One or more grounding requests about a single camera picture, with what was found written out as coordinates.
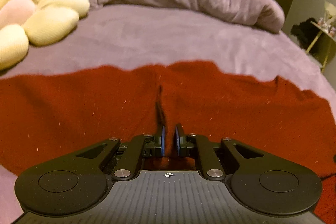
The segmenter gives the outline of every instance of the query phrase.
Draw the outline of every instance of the circular pad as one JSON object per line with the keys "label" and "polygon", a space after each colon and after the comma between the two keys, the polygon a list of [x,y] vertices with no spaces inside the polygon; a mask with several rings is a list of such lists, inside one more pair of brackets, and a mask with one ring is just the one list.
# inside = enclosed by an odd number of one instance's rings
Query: circular pad
{"label": "circular pad", "polygon": [[116,172],[114,172],[114,175],[118,178],[126,178],[131,174],[129,170],[126,169],[119,169]]}
{"label": "circular pad", "polygon": [[39,179],[39,185],[51,193],[61,193],[74,188],[78,176],[70,171],[57,170],[44,174]]}
{"label": "circular pad", "polygon": [[281,170],[267,171],[260,176],[259,180],[264,188],[276,193],[292,191],[299,185],[296,176]]}

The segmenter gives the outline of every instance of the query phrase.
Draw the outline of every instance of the metal screw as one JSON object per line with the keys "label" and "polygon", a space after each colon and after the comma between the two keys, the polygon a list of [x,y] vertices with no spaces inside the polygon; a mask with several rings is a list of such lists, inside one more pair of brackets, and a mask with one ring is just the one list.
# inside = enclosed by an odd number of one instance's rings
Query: metal screw
{"label": "metal screw", "polygon": [[131,174],[131,172],[127,169],[119,169],[114,172],[114,175],[118,178],[126,178]]}
{"label": "metal screw", "polygon": [[219,169],[210,169],[207,174],[209,177],[219,178],[223,175],[223,171]]}

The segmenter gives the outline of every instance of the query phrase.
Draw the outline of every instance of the red towel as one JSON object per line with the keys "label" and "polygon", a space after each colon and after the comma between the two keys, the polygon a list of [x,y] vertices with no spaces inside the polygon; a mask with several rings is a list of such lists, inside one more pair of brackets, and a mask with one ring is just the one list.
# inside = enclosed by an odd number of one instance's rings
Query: red towel
{"label": "red towel", "polygon": [[[235,138],[320,177],[336,173],[336,127],[328,102],[280,77],[260,83],[223,74],[210,62],[181,62],[23,75],[1,80],[0,87],[0,164],[15,174],[108,137],[129,141],[155,132],[157,102],[167,125],[166,155],[175,155],[174,126],[181,122],[186,133],[211,141]],[[177,163],[193,167],[187,159],[154,161],[160,168]],[[335,223],[335,179],[323,186],[316,211]]]}

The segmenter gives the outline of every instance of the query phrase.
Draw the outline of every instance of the table leg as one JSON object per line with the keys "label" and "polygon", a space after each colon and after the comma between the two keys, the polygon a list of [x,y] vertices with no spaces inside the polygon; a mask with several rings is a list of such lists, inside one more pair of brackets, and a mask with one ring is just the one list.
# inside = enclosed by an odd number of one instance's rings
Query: table leg
{"label": "table leg", "polygon": [[316,41],[320,38],[322,33],[323,33],[323,31],[319,31],[317,36],[314,38],[313,42],[309,45],[308,49],[306,50],[306,53],[308,53],[311,50],[311,48],[315,45]]}
{"label": "table leg", "polygon": [[322,70],[321,70],[321,73],[323,73],[326,65],[327,65],[327,60],[329,58],[329,54],[330,54],[330,49],[331,49],[331,39],[329,40],[329,45],[328,45],[328,50],[327,50],[327,54],[324,58],[324,62],[323,62],[323,67],[322,67]]}

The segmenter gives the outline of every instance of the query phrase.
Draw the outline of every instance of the flower-shaped pillow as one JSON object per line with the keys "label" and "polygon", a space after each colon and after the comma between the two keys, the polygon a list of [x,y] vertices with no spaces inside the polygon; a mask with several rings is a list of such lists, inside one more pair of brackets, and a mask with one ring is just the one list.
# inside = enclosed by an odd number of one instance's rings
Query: flower-shaped pillow
{"label": "flower-shaped pillow", "polygon": [[89,0],[0,0],[0,70],[21,61],[29,42],[60,41],[89,8]]}

